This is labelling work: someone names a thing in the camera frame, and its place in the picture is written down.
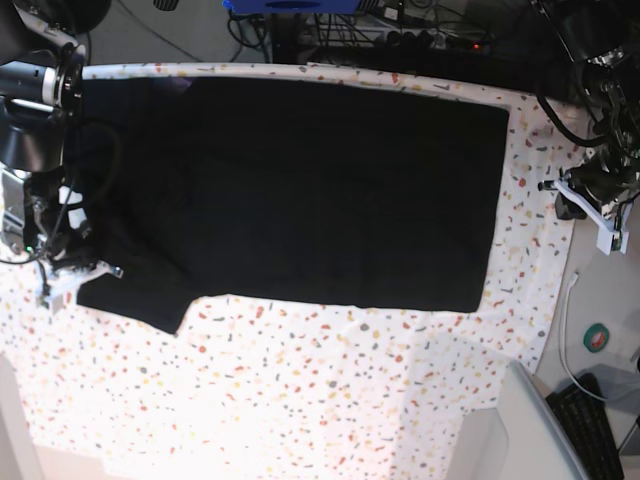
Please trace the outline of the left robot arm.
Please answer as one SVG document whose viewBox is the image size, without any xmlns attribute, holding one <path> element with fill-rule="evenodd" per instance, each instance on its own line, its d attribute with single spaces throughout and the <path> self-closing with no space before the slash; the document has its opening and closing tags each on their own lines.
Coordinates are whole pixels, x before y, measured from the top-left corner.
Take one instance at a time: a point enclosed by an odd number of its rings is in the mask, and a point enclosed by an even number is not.
<svg viewBox="0 0 640 480">
<path fill-rule="evenodd" d="M 591 138 L 568 129 L 542 84 L 536 97 L 548 119 L 574 145 L 591 149 L 560 174 L 567 188 L 607 215 L 639 196 L 639 12 L 626 1 L 533 1 L 571 64 L 571 80 L 592 119 Z"/>
</svg>

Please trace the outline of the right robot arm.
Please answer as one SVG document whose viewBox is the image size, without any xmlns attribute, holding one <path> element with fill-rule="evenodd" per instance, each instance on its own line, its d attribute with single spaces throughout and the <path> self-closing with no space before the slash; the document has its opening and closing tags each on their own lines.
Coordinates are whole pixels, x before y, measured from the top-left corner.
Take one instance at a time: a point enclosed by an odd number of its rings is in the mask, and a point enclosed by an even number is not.
<svg viewBox="0 0 640 480">
<path fill-rule="evenodd" d="M 46 21 L 1 4 L 1 189 L 4 211 L 1 240 L 15 264 L 38 262 L 54 272 L 108 272 L 121 269 L 99 259 L 89 243 L 86 223 L 72 226 L 69 216 L 101 201 L 122 163 L 118 133 L 82 114 L 85 48 Z M 79 164 L 64 161 L 68 130 L 93 125 L 113 141 L 104 182 L 78 202 L 61 197 L 73 189 Z"/>
</svg>

